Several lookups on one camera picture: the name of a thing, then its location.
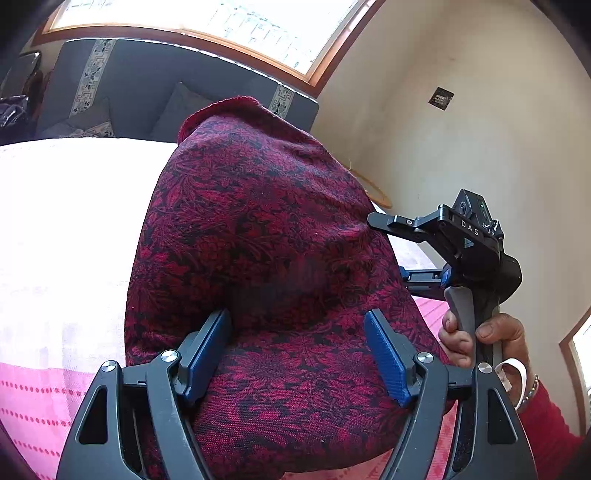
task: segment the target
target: fingernail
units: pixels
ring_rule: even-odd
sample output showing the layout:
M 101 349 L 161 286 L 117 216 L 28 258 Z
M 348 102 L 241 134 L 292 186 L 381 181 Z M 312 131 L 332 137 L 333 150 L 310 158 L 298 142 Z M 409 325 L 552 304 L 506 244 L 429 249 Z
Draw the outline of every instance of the fingernail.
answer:
M 478 330 L 476 332 L 478 333 L 478 335 L 485 338 L 492 333 L 492 327 L 490 325 L 482 325 L 478 327 Z

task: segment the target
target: dark red cloth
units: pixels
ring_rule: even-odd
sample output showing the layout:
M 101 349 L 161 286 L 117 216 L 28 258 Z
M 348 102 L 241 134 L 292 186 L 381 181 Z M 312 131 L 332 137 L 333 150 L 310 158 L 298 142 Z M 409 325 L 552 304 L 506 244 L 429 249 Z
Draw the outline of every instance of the dark red cloth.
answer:
M 343 468 L 394 447 L 408 411 L 388 397 L 363 332 L 382 309 L 446 360 L 403 288 L 355 178 L 251 98 L 191 116 L 152 195 L 125 315 L 128 365 L 176 348 L 214 309 L 233 336 L 192 418 L 217 479 Z M 150 478 L 162 478 L 154 442 Z
M 542 383 L 519 418 L 534 454 L 538 480 L 556 480 L 577 453 L 583 438 L 570 433 Z

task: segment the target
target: person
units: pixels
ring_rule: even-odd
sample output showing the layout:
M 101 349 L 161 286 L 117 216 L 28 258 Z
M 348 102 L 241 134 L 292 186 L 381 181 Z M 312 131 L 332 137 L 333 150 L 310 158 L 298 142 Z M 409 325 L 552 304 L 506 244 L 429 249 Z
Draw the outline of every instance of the person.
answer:
M 499 313 L 478 327 L 476 337 L 487 345 L 501 341 L 503 360 L 515 358 L 525 365 L 525 391 L 529 399 L 520 406 L 519 419 L 530 442 L 539 479 L 556 480 L 572 462 L 583 438 L 570 433 L 560 409 L 550 401 L 544 384 L 534 375 L 523 324 L 510 315 Z M 473 339 L 459 329 L 451 311 L 443 316 L 439 339 L 455 365 L 466 368 L 473 364 Z M 512 367 L 504 369 L 512 385 L 509 397 L 515 405 L 521 395 L 521 376 Z

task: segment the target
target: silver screw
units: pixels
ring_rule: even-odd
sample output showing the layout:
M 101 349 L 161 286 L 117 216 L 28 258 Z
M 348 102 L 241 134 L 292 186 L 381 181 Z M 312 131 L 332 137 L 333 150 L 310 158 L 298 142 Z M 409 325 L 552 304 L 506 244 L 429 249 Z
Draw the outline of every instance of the silver screw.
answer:
M 103 372 L 112 372 L 115 367 L 117 366 L 117 362 L 115 360 L 107 360 L 104 364 L 100 366 L 100 369 Z
M 492 373 L 492 367 L 489 364 L 487 364 L 486 362 L 479 363 L 478 370 L 480 370 L 484 374 Z
M 433 355 L 429 352 L 421 352 L 417 354 L 418 361 L 422 364 L 430 364 L 433 362 Z
M 166 350 L 162 352 L 160 358 L 163 362 L 170 363 L 174 362 L 178 358 L 178 352 L 176 350 Z

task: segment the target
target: bracelet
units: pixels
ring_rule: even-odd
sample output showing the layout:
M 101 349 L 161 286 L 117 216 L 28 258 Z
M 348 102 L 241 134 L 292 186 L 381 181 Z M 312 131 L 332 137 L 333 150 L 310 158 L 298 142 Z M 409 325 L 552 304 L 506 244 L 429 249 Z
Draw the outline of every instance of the bracelet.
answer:
M 534 384 L 531 386 L 531 390 L 527 393 L 527 395 L 523 398 L 521 405 L 519 405 L 519 410 L 521 410 L 526 403 L 528 403 L 532 398 L 534 398 L 538 388 L 540 386 L 540 378 L 538 375 L 535 376 Z

